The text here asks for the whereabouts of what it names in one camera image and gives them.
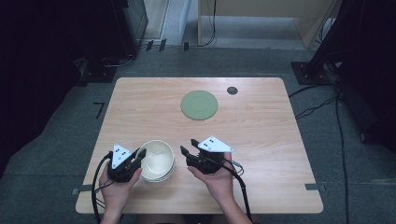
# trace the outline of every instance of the black tape mark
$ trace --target black tape mark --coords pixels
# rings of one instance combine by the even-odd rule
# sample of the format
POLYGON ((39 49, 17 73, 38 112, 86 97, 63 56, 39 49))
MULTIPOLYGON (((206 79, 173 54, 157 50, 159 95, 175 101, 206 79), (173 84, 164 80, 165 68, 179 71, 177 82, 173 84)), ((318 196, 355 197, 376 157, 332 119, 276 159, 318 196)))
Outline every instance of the black tape mark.
POLYGON ((100 109, 98 114, 96 115, 96 119, 99 119, 100 114, 102 113, 103 107, 105 106, 105 103, 99 103, 99 102, 93 102, 94 105, 100 105, 100 109))
POLYGON ((305 189, 306 190, 318 190, 319 186, 318 186, 318 184, 305 184, 305 189))
POLYGON ((163 39, 161 41, 161 45, 160 45, 160 52, 163 51, 165 49, 165 44, 166 44, 166 39, 163 39))
POLYGON ((148 47, 146 48, 146 51, 151 50, 153 44, 154 44, 154 40, 151 40, 150 42, 148 42, 148 47))
POLYGON ((190 48, 189 42, 184 42, 184 51, 189 50, 189 48, 190 48))

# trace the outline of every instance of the hand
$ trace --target hand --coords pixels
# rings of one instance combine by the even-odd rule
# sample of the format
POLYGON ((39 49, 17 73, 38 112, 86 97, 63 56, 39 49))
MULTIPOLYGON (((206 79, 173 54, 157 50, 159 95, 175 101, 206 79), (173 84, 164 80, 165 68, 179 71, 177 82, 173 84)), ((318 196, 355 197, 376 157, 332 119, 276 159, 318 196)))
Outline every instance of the hand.
MULTIPOLYGON (((111 184, 113 180, 108 178, 107 166, 99 178, 99 185, 111 184)), ((113 183, 108 187, 101 189, 105 200, 106 211, 102 223, 117 223, 120 220, 122 209, 128 203, 132 186, 137 182, 142 173, 142 168, 134 172, 134 176, 127 183, 113 183)))
MULTIPOLYGON (((225 152, 224 159, 231 161, 231 153, 225 152)), ((229 162, 225 162, 224 165, 233 170, 229 162)), ((233 200, 233 175, 229 171, 221 168, 214 174, 204 175, 193 166, 189 166, 188 169, 195 177, 206 184, 210 194, 218 203, 233 200)))
MULTIPOLYGON (((231 161, 231 153, 225 152, 224 159, 231 161)), ((224 165, 233 170, 233 166, 229 162, 225 162, 224 165)), ((212 175, 204 175, 193 166, 189 166, 189 171, 206 184, 207 189, 219 204, 228 223, 251 224, 233 197, 233 175, 229 171, 221 168, 212 175)))

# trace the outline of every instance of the black stand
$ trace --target black stand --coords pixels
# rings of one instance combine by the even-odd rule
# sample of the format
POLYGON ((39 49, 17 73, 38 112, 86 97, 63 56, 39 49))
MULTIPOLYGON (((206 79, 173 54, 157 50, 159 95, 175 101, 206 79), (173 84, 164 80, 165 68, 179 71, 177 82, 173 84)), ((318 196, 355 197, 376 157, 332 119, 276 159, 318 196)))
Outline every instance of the black stand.
POLYGON ((297 82, 300 85, 332 85, 332 82, 327 77, 323 66, 319 69, 318 73, 314 76, 310 76, 308 73, 310 63, 304 62, 291 62, 294 75, 297 78, 297 82))
MULTIPOLYGON (((111 64, 118 64, 119 60, 113 60, 111 64)), ((117 67, 105 67, 103 65, 90 65, 87 67, 79 79, 78 86, 85 87, 87 83, 111 83, 116 75, 117 67)))

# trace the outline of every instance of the gray carpet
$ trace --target gray carpet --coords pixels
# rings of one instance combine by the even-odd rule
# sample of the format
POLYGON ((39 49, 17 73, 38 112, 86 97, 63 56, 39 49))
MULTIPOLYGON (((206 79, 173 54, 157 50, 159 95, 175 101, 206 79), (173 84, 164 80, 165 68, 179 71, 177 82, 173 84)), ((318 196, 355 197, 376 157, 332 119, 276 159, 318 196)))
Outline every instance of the gray carpet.
MULTIPOLYGON (((309 61, 309 50, 143 49, 118 69, 119 77, 281 77, 288 93, 299 90, 290 62, 309 61)), ((75 87, 54 113, 46 130, 15 154, 0 181, 0 223, 94 223, 75 210, 71 188, 82 184, 115 80, 75 87), (100 106, 106 103, 99 118, 100 106)), ((335 95, 332 87, 304 91, 290 101, 295 114, 335 95)), ((396 155, 380 145, 364 145, 347 106, 339 103, 349 182, 350 223, 395 223, 396 155)), ((324 210, 320 214, 262 215, 268 223, 346 223, 341 140, 331 103, 298 125, 324 210)), ((134 223, 127 215, 121 223, 134 223)))

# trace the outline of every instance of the handheld controller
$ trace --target handheld controller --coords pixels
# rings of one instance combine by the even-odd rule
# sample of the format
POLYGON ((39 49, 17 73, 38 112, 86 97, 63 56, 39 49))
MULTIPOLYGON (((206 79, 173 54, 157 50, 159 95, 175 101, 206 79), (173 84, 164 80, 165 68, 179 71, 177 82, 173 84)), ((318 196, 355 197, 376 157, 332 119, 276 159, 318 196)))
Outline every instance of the handheld controller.
POLYGON ((146 157, 145 149, 136 156, 138 150, 139 148, 134 153, 131 153, 120 145, 114 145, 113 155, 107 166, 108 178, 117 183, 129 182, 134 176, 134 172, 141 167, 141 161, 146 157))
POLYGON ((224 152, 233 152, 231 147, 228 147, 214 136, 210 136, 202 143, 191 139, 191 145, 198 148, 198 156, 191 155, 183 146, 180 146, 181 154, 186 157, 188 166, 197 168, 204 175, 214 174, 221 168, 224 163, 224 152))

